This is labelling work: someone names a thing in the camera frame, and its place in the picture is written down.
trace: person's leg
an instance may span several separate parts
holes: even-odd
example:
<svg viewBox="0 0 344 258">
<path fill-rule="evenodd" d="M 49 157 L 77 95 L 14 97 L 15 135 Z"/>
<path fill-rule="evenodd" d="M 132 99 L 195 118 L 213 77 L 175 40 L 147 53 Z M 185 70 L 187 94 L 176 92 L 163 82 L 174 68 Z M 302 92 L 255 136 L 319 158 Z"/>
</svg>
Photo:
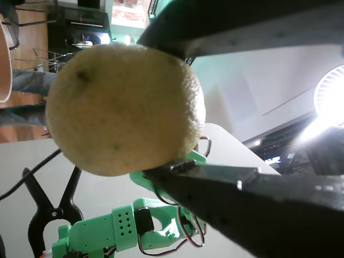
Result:
<svg viewBox="0 0 344 258">
<path fill-rule="evenodd" d="M 0 126 L 46 125 L 45 103 L 0 109 Z"/>
<path fill-rule="evenodd" d="M 56 73 L 12 69 L 12 90 L 48 95 Z"/>
</svg>

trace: yellow citrus fruit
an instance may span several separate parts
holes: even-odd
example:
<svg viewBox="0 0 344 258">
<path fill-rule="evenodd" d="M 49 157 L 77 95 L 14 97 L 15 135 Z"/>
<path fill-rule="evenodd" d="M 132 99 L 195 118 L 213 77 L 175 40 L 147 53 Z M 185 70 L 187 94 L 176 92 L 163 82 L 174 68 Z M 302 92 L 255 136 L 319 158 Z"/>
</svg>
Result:
<svg viewBox="0 0 344 258">
<path fill-rule="evenodd" d="M 185 158 L 205 122 L 199 80 L 182 60 L 121 44 L 85 49 L 54 81 L 46 118 L 65 156 L 115 176 Z"/>
</svg>

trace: black cable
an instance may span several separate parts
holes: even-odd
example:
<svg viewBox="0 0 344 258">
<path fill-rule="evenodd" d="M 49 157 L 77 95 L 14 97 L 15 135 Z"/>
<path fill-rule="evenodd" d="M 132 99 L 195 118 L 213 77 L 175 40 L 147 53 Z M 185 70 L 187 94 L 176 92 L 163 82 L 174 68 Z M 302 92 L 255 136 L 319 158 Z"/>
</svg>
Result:
<svg viewBox="0 0 344 258">
<path fill-rule="evenodd" d="M 168 205 L 172 205 L 172 206 L 177 206 L 177 205 L 178 205 L 178 204 L 176 204 L 176 203 L 169 203 L 168 201 L 164 200 L 164 199 L 162 198 L 162 196 L 159 194 L 159 192 L 157 191 L 156 188 L 154 189 L 154 193 L 155 193 L 155 195 L 157 196 L 157 198 L 158 198 L 160 201 L 162 201 L 163 203 L 168 204 Z"/>
<path fill-rule="evenodd" d="M 55 158 L 57 155 L 61 153 L 61 150 L 58 149 L 54 151 L 51 155 L 46 157 L 42 162 L 40 162 L 37 166 L 35 166 L 32 170 L 30 170 L 29 173 L 27 173 L 21 180 L 18 181 L 8 192 L 4 193 L 0 196 L 0 200 L 3 200 L 7 197 L 9 197 L 12 193 L 14 193 L 19 187 L 21 187 L 22 184 L 24 184 L 30 176 L 32 176 L 34 173 L 37 172 L 41 167 L 43 167 L 46 163 L 48 163 L 50 160 Z"/>
<path fill-rule="evenodd" d="M 174 252 L 178 251 L 179 248 L 181 248 L 186 242 L 188 242 L 188 240 L 184 239 L 176 248 L 174 248 L 172 250 L 165 251 L 165 252 L 162 252 L 162 253 L 159 253 L 159 254 L 148 254 L 148 253 L 145 252 L 144 248 L 142 247 L 141 237 L 140 237 L 140 235 L 138 235 L 139 249 L 140 249 L 141 253 L 143 253 L 144 255 L 148 255 L 148 256 L 165 256 L 165 255 L 174 253 Z"/>
</svg>

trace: cable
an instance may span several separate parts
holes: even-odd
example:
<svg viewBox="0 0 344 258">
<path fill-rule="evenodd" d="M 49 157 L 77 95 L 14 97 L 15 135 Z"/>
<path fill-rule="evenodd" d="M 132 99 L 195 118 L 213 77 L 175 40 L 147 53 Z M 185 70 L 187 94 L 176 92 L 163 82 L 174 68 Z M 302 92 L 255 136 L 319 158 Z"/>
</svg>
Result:
<svg viewBox="0 0 344 258">
<path fill-rule="evenodd" d="M 157 196 L 157 198 L 158 198 L 160 201 L 162 201 L 163 203 L 168 204 L 168 205 L 171 205 L 171 206 L 177 206 L 177 205 L 178 205 L 178 204 L 176 204 L 176 203 L 169 203 L 168 201 L 164 200 L 164 199 L 162 198 L 162 196 L 159 194 L 159 192 L 157 191 L 156 188 L 154 189 L 154 192 L 155 192 L 155 195 Z"/>
<path fill-rule="evenodd" d="M 14 193 L 19 187 L 21 187 L 22 184 L 24 184 L 30 176 L 32 176 L 34 173 L 37 172 L 41 167 L 43 167 L 46 163 L 48 163 L 50 160 L 55 158 L 57 155 L 61 153 L 61 150 L 58 149 L 54 151 L 51 155 L 46 157 L 42 162 L 40 162 L 37 166 L 35 166 L 29 173 L 27 173 L 21 180 L 18 181 L 8 192 L 4 193 L 0 196 L 0 200 L 3 200 L 7 197 L 9 197 L 12 193 Z"/>
<path fill-rule="evenodd" d="M 165 256 L 165 255 L 168 255 L 168 254 L 171 254 L 171 253 L 174 253 L 176 251 L 179 250 L 179 248 L 181 248 L 186 242 L 188 242 L 187 239 L 184 239 L 176 248 L 172 249 L 172 250 L 169 250 L 169 251 L 166 251 L 166 252 L 162 252 L 160 254 L 148 254 L 145 252 L 145 250 L 143 249 L 142 247 L 142 243 L 141 243 L 141 237 L 140 235 L 138 235 L 138 242 L 139 242 L 139 249 L 140 251 L 144 254 L 144 255 L 148 255 L 148 256 Z"/>
<path fill-rule="evenodd" d="M 198 233 L 199 233 L 199 235 L 200 235 L 200 239 L 201 239 L 201 241 L 202 241 L 202 243 L 201 243 L 200 245 L 193 241 L 193 239 L 191 238 L 191 236 L 189 236 L 189 234 L 187 233 L 186 229 L 184 228 L 184 225 L 183 225 L 183 223 L 182 223 L 182 218 L 181 218 L 181 208 L 180 208 L 179 206 L 178 206 L 178 208 L 177 208 L 177 218 L 178 218 L 178 223 L 179 223 L 179 225 L 180 225 L 180 227 L 181 227 L 181 230 L 182 230 L 182 232 L 183 232 L 185 238 L 186 238 L 193 246 L 198 247 L 198 248 L 199 248 L 199 247 L 203 247 L 203 246 L 204 246 L 204 234 L 203 234 L 202 229 L 200 228 L 200 225 L 199 225 L 199 223 L 198 223 L 196 217 L 193 218 L 193 219 L 195 220 L 195 224 L 196 224 L 196 227 L 197 227 L 197 229 L 198 229 Z"/>
<path fill-rule="evenodd" d="M 104 255 L 105 258 L 109 258 L 114 252 L 117 251 L 117 246 L 112 247 L 107 254 Z"/>
</svg>

